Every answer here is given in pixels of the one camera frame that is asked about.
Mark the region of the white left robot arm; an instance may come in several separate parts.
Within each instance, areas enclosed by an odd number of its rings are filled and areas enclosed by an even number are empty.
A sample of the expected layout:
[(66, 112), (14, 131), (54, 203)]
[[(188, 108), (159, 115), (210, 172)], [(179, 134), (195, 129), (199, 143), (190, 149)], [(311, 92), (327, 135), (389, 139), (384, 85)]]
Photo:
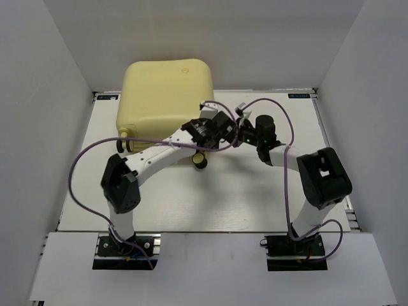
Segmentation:
[(129, 157), (114, 154), (108, 159), (101, 179), (103, 194), (110, 209), (109, 232), (113, 247), (129, 254), (135, 246), (133, 210), (141, 201), (140, 186), (167, 166), (199, 151), (215, 152), (221, 140), (232, 144), (237, 125), (224, 112), (213, 118), (186, 122), (171, 136)]

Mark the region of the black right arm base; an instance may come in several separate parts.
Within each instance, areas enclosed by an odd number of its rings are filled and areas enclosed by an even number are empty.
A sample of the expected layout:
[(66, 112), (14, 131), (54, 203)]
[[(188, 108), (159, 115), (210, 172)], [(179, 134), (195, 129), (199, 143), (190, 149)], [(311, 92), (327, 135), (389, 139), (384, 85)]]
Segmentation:
[(266, 250), (269, 272), (311, 272), (328, 269), (320, 234), (295, 242), (288, 235), (267, 235), (259, 241)]

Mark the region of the yellow suitcase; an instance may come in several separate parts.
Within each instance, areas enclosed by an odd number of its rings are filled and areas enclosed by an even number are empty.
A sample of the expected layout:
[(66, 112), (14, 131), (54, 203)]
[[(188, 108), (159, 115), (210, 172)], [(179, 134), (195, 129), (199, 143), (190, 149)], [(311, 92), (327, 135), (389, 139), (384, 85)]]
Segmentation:
[(117, 152), (134, 154), (200, 116), (214, 99), (209, 66), (199, 59), (138, 61), (125, 74), (117, 112)]

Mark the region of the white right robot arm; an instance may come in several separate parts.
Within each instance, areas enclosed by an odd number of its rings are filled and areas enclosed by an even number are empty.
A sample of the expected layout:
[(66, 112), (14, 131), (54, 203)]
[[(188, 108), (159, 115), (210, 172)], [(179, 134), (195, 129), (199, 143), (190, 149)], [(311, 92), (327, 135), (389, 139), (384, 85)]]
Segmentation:
[[(303, 254), (311, 246), (310, 237), (324, 225), (324, 219), (330, 210), (352, 192), (349, 176), (331, 147), (307, 153), (278, 141), (275, 122), (269, 115), (257, 116), (255, 125), (241, 115), (237, 124), (239, 144), (255, 146), (263, 163), (284, 169), (288, 246), (293, 253)], [(305, 196), (303, 207), (293, 221), (290, 220), (289, 213), (289, 170), (299, 173)]]

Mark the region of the blue table label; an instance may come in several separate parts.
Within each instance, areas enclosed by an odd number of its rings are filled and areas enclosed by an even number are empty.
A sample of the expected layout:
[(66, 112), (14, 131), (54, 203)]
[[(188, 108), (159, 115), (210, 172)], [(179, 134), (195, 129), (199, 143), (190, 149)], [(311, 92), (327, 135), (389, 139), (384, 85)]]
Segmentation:
[(102, 101), (118, 100), (119, 95), (118, 94), (100, 94), (96, 96), (96, 99), (102, 100)]
[(289, 93), (289, 99), (310, 99), (311, 96), (308, 93)]

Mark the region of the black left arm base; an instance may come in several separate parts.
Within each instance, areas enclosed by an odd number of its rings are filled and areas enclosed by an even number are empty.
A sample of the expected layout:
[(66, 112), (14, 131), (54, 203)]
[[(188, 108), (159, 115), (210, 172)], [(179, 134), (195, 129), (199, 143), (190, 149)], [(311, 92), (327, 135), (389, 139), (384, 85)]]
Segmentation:
[[(137, 235), (135, 244), (147, 254), (155, 268), (159, 258), (161, 236)], [(151, 271), (151, 267), (137, 247), (124, 245), (120, 248), (109, 235), (100, 235), (97, 239), (93, 270)]]

